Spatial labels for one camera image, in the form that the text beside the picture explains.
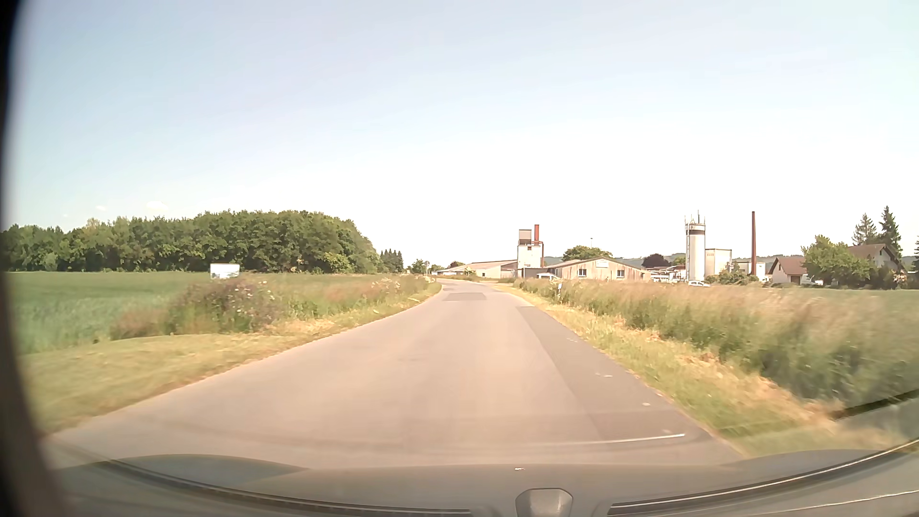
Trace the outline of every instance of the white building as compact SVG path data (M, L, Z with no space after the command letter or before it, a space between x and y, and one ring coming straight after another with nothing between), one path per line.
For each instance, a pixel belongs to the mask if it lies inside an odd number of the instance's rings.
M516 276L524 277L524 269L542 268L543 243L539 240L539 225L533 229L517 230Z
M705 250L705 276L717 275L731 265L732 251L718 247Z
M743 271L744 273L750 274L750 260L736 260L736 261L734 261L734 264L736 264L736 265L737 265L737 268L740 269L741 271ZM754 273L754 274L755 274L756 277L759 278L759 280L761 280L761 281L766 281L766 280L768 280L769 277L768 277L768 275L766 274L766 263L765 263L765 262L760 262L760 261L758 260L758 261L756 262L756 273Z

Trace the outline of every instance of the barn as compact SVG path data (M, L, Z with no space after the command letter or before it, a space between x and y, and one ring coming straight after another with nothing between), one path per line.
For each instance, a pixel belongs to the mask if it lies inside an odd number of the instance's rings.
M563 280L651 281L651 272L613 258L568 260L547 268Z

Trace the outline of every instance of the house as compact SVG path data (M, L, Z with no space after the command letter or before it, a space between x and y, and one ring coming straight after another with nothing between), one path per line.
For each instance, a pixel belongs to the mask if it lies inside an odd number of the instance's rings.
M516 260L491 260L488 262L471 262L462 266L434 271L435 275L461 275L472 271L475 276L484 278L513 278L516 271Z
M886 244L862 244L850 246L849 252L860 259L867 259L875 268L887 266L897 272L906 271L902 261L893 254Z
M813 284L804 268L804 257L792 255L790 257L776 257L769 266L772 283L796 283L798 285Z
M567 260L546 268L563 280L651 281L651 272L605 257Z

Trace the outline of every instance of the asphalt road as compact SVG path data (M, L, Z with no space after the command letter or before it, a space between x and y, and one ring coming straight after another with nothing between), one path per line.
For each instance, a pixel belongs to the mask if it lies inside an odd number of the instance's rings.
M87 456L223 454L312 468L740 459L538 308L443 281L419 306L47 441Z

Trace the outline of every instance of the silo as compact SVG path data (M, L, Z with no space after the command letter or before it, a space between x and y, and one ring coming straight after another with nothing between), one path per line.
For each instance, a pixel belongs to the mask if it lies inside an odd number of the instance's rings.
M700 217L686 223L686 278L705 280L705 223Z

